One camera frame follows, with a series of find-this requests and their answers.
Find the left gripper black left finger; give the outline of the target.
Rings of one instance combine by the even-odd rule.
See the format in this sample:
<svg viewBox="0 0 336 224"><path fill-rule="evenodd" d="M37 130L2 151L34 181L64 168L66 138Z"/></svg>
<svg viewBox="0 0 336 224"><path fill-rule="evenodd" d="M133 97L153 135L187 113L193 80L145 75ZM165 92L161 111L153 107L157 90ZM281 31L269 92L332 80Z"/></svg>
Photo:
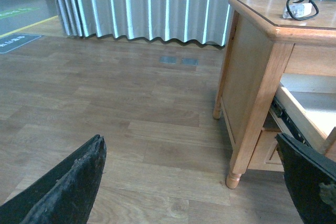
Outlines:
<svg viewBox="0 0 336 224"><path fill-rule="evenodd" d="M87 223L107 149L95 135L44 176L1 206L1 223Z"/></svg>

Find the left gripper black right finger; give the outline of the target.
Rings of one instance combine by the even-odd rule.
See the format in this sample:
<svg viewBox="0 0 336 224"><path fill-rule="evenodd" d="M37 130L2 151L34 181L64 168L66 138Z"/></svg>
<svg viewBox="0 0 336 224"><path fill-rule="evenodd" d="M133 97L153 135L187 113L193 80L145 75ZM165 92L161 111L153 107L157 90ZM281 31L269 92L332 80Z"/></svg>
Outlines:
<svg viewBox="0 0 336 224"><path fill-rule="evenodd" d="M303 223L335 223L335 162L286 133L276 140L285 183Z"/></svg>

